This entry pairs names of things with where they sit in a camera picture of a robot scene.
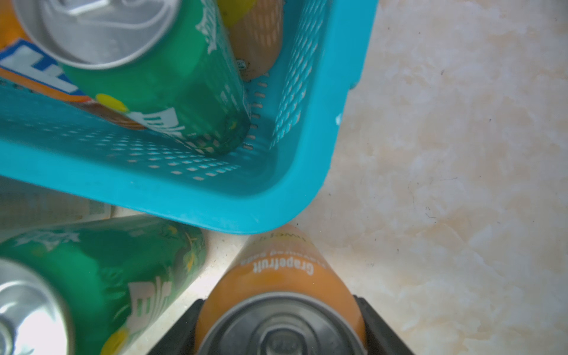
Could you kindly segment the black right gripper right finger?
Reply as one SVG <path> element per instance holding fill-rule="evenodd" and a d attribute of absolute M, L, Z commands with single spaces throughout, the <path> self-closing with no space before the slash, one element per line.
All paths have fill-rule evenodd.
<path fill-rule="evenodd" d="M 354 295 L 365 321 L 366 344 L 370 355 L 414 355 L 396 332 L 363 297 Z"/>

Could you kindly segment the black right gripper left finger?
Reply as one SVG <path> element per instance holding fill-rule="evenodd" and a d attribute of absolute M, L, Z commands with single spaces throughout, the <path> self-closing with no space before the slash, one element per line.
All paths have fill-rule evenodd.
<path fill-rule="evenodd" d="M 188 355 L 193 354 L 195 327 L 204 305 L 197 299 L 150 350 L 148 355 Z"/>

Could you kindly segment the green soda can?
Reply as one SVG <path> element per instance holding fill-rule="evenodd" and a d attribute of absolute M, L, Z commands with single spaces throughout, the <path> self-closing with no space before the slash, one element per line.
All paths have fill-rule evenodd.
<path fill-rule="evenodd" d="M 202 155 L 238 148 L 246 93 L 214 1 L 15 1 L 31 40 L 87 96 Z"/>
<path fill-rule="evenodd" d="M 147 214 L 1 244 L 3 354 L 120 354 L 198 277 L 206 238 Z"/>

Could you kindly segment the orange soda can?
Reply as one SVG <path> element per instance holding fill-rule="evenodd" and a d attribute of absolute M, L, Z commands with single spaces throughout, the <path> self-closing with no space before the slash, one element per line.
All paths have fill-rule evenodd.
<path fill-rule="evenodd" d="M 251 81 L 275 64 L 283 43 L 283 1 L 218 0 L 241 78 Z"/>
<path fill-rule="evenodd" d="M 10 1 L 1 2 L 1 84 L 62 101 L 129 130 L 146 129 L 86 96 L 71 83 L 56 61 L 25 33 Z"/>
<path fill-rule="evenodd" d="M 206 299 L 194 354 L 366 354 L 353 294 L 287 224 L 252 235 Z"/>

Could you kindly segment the teal plastic basket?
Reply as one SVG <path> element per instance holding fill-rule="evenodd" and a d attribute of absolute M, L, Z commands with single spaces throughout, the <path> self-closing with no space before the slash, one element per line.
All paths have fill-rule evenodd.
<path fill-rule="evenodd" d="M 220 158 L 2 84 L 1 175 L 218 232 L 276 229 L 324 185 L 376 11 L 376 1 L 287 1 L 280 57 L 246 84 L 249 134 Z"/>

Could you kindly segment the orange soda can front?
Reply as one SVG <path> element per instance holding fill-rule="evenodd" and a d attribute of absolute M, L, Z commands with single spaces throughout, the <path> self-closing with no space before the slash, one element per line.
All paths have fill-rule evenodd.
<path fill-rule="evenodd" d="M 1 2 L 1 84 L 62 101 L 129 130 L 146 129 L 86 96 L 71 83 L 56 61 L 25 33 L 10 1 Z"/>

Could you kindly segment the green gold beer can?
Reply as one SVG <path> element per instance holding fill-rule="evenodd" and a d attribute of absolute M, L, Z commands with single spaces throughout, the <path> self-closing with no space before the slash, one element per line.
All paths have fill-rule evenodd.
<path fill-rule="evenodd" d="M 1 178 L 1 241 L 34 229 L 105 220 L 111 212 L 109 204 Z"/>

